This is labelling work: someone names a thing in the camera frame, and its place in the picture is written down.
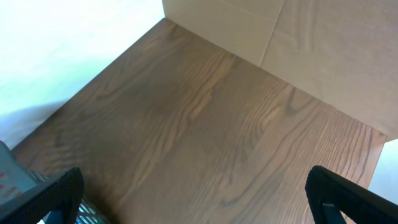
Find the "brown wooden surface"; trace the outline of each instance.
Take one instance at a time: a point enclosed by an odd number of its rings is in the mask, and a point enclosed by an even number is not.
[[[162,20],[14,150],[81,167],[120,223],[307,223],[323,165],[367,187],[386,137]]]

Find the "white surface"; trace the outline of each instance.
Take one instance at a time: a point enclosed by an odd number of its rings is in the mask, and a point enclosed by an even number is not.
[[[385,143],[369,190],[398,204],[398,139]]]
[[[162,0],[0,1],[0,139],[12,149],[163,17]]]

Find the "gray object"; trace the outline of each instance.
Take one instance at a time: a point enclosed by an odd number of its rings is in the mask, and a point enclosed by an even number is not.
[[[8,147],[0,141],[0,205],[20,196],[46,179],[48,179],[46,176],[38,172],[25,170],[13,158]],[[83,197],[75,223],[107,224],[110,221]]]

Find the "wood grain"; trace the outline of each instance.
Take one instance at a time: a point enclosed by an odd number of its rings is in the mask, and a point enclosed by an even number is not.
[[[367,187],[385,139],[165,19],[13,152],[118,223],[311,223],[310,168]]]
[[[397,11],[391,0],[285,0],[261,68],[397,139]]]
[[[284,0],[163,0],[166,18],[260,67]]]

